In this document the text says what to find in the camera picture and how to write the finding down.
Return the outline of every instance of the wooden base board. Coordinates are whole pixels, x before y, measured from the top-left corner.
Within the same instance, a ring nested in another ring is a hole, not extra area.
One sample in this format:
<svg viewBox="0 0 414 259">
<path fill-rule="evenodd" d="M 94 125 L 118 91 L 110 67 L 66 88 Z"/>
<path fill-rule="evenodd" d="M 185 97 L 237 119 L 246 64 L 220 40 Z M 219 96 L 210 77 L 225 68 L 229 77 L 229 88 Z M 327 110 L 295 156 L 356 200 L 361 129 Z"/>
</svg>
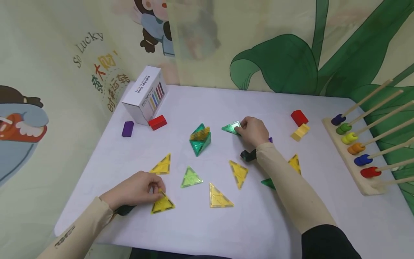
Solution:
<svg viewBox="0 0 414 259">
<path fill-rule="evenodd" d="M 324 125 L 326 131 L 328 132 L 333 143 L 335 144 L 336 149 L 341 155 L 345 165 L 347 166 L 349 172 L 351 173 L 351 176 L 354 179 L 356 185 L 358 186 L 358 189 L 360 190 L 360 192 L 363 195 L 384 194 L 386 192 L 385 187 L 382 186 L 378 188 L 373 188 L 371 186 L 372 184 L 381 182 L 381 180 L 378 177 L 367 179 L 361 175 L 362 169 L 371 167 L 372 165 L 365 165 L 365 166 L 359 167 L 354 163 L 354 159 L 357 158 L 359 155 L 362 155 L 363 153 L 360 153 L 358 155 L 351 155 L 348 152 L 349 145 L 345 145 L 341 141 L 343 136 L 336 133 L 335 130 L 338 126 L 332 125 L 330 118 L 324 118 L 322 120 L 322 124 Z"/>
</svg>

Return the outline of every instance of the wrist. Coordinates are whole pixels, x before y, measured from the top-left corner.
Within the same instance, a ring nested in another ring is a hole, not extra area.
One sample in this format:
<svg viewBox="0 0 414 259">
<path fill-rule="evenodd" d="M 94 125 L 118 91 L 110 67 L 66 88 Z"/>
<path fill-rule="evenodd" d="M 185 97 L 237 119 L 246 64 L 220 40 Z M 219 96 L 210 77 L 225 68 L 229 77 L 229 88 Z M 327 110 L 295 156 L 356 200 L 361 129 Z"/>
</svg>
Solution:
<svg viewBox="0 0 414 259">
<path fill-rule="evenodd" d="M 261 140 L 257 140 L 257 141 L 255 141 L 254 143 L 253 143 L 253 146 L 255 147 L 255 148 L 257 148 L 258 146 L 260 146 L 261 144 L 264 144 L 264 143 L 269 143 L 270 141 L 269 141 L 269 139 L 268 138 L 266 138 L 266 139 L 261 139 Z"/>
<path fill-rule="evenodd" d="M 112 211 L 115 211 L 120 207 L 119 202 L 115 198 L 113 194 L 111 194 L 111 191 L 107 191 L 106 193 L 102 194 L 100 197 L 101 201 L 104 201 L 106 204 L 108 204 L 109 208 Z"/>
</svg>

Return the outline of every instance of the hand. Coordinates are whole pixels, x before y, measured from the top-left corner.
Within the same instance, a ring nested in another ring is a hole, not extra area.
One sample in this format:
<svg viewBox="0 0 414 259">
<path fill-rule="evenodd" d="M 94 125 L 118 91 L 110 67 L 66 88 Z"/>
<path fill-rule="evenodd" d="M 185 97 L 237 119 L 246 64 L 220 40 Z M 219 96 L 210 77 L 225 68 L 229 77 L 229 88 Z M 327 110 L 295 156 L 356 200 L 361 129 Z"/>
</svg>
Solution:
<svg viewBox="0 0 414 259">
<path fill-rule="evenodd" d="M 269 142 L 269 131 L 262 120 L 254 117 L 245 117 L 240 123 L 241 127 L 234 130 L 241 135 L 243 140 L 255 148 L 260 144 Z"/>
<path fill-rule="evenodd" d="M 161 189 L 165 192 L 165 185 L 162 178 L 156 174 L 139 171 L 130 178 L 121 182 L 111 190 L 100 196 L 100 199 L 106 202 L 111 210 L 116 210 L 122 205 L 135 206 L 142 203 L 152 203 L 163 197 L 158 193 Z"/>
</svg>

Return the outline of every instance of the black toy piece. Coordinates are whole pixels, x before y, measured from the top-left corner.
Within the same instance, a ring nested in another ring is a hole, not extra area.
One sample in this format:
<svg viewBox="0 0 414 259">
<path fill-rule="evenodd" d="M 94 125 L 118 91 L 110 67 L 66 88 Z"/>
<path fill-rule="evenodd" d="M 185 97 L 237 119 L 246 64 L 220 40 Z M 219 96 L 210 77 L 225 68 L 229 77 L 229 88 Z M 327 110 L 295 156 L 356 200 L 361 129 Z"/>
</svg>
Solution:
<svg viewBox="0 0 414 259">
<path fill-rule="evenodd" d="M 252 152 L 247 152 L 247 150 L 244 150 L 241 154 L 240 154 L 241 158 L 243 158 L 244 161 L 246 162 L 251 162 L 253 160 L 256 159 L 256 149 L 253 149 Z"/>
<path fill-rule="evenodd" d="M 114 213 L 116 213 L 118 215 L 121 215 L 121 216 L 126 216 L 135 207 L 136 206 L 122 205 L 121 207 L 119 207 L 118 209 L 116 209 L 114 211 Z"/>
</svg>

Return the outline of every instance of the red wooden block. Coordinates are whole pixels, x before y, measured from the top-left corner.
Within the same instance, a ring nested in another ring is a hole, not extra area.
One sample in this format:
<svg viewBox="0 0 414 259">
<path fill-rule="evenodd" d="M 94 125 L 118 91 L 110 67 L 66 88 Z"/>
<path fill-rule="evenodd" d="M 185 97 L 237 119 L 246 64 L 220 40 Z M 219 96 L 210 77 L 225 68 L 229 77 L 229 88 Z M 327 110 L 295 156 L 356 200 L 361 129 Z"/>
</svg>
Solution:
<svg viewBox="0 0 414 259">
<path fill-rule="evenodd" d="M 160 127 L 167 124 L 167 121 L 165 120 L 164 116 L 158 116 L 148 122 L 148 124 L 151 126 L 152 130 L 159 129 Z"/>
<path fill-rule="evenodd" d="M 309 122 L 308 118 L 306 118 L 306 116 L 303 114 L 301 110 L 292 112 L 290 116 L 295 121 L 296 125 L 298 125 L 298 127 L 302 126 L 302 124 L 306 124 Z"/>
</svg>

